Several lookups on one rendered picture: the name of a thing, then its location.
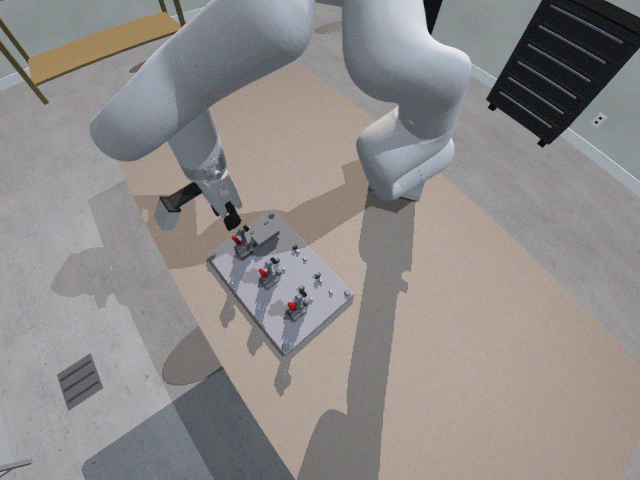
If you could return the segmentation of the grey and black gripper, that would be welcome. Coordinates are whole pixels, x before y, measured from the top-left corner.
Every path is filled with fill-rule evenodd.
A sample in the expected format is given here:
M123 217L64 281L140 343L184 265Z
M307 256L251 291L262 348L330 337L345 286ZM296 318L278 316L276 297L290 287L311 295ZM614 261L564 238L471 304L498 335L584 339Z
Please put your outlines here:
M195 182L199 186L203 192L203 196L211 204L215 215L220 215L224 218L223 221L227 230L231 231L238 227L242 221L235 209L235 207L240 209L242 207L242 202L235 184L226 168L227 160L226 166L221 173L222 176L218 180L212 178L211 180L195 181L189 179L186 175L185 176L188 180ZM229 213L229 215L225 216L226 213Z

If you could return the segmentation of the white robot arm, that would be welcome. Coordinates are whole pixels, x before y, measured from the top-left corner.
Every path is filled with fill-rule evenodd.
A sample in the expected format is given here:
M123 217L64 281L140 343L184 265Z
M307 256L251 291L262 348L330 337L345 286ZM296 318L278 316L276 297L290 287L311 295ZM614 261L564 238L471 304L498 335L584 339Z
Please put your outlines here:
M211 0L92 119L93 142L130 162L168 141L189 179L220 179L226 157L210 107L300 57L315 2L342 7L355 85L399 104L356 142L374 192L393 201L447 168L472 66L431 37L423 0Z

